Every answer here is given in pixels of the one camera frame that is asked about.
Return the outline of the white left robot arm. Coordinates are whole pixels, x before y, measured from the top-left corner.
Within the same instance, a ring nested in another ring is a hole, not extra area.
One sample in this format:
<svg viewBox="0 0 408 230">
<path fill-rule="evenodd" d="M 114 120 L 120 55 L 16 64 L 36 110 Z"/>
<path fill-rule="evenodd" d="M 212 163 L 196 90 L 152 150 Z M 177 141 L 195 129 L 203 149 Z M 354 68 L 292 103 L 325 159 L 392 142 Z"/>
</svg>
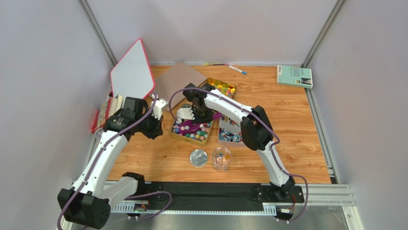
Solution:
<svg viewBox="0 0 408 230">
<path fill-rule="evenodd" d="M 117 157 L 134 134 L 142 133 L 150 139 L 163 134 L 162 113 L 167 104 L 157 95 L 153 96 L 151 104 L 144 99 L 125 98 L 121 108 L 105 122 L 98 149 L 80 177 L 69 189 L 60 190 L 57 200 L 61 213 L 57 229 L 62 229 L 61 221 L 65 220 L 99 230 L 114 207 L 143 191 L 144 177 L 132 172 L 125 173 L 110 187 L 104 186 Z"/>
</svg>

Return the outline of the clear plastic jar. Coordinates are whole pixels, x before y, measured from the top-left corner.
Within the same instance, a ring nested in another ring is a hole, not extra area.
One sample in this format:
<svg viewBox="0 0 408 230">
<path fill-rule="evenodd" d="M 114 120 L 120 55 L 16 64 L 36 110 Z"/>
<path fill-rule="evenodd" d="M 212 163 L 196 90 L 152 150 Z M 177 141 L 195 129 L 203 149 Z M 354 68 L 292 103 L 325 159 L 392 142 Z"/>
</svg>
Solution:
<svg viewBox="0 0 408 230">
<path fill-rule="evenodd" d="M 219 172 L 227 171 L 232 161 L 232 153 L 225 147 L 218 147 L 212 154 L 212 167 Z"/>
</svg>

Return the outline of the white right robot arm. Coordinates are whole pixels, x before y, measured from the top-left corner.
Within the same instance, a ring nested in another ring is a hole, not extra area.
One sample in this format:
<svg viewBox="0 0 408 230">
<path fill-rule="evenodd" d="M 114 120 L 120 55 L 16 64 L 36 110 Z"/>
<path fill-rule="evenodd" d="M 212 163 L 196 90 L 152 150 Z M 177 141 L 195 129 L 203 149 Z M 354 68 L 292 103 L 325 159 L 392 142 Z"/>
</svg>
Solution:
<svg viewBox="0 0 408 230">
<path fill-rule="evenodd" d="M 261 106 L 250 107 L 238 103 L 210 85 L 198 88 L 189 84 L 181 92 L 193 104 L 195 118 L 216 111 L 238 123 L 243 143 L 260 157 L 276 196 L 278 198 L 291 196 L 295 180 L 280 160 L 275 147 L 280 139 L 274 133 Z"/>
</svg>

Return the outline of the purple plastic scoop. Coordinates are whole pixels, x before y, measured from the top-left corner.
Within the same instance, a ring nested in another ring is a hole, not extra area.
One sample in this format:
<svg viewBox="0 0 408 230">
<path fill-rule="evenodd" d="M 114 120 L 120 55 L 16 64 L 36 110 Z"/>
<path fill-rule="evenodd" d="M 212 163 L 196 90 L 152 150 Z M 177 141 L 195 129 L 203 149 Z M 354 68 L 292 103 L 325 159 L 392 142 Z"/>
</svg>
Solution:
<svg viewBox="0 0 408 230">
<path fill-rule="evenodd" d="M 204 127 L 210 127 L 212 121 L 209 123 L 194 123 L 192 120 L 183 120 L 181 124 L 179 124 L 179 134 L 186 134 L 192 133 L 201 130 Z"/>
</svg>

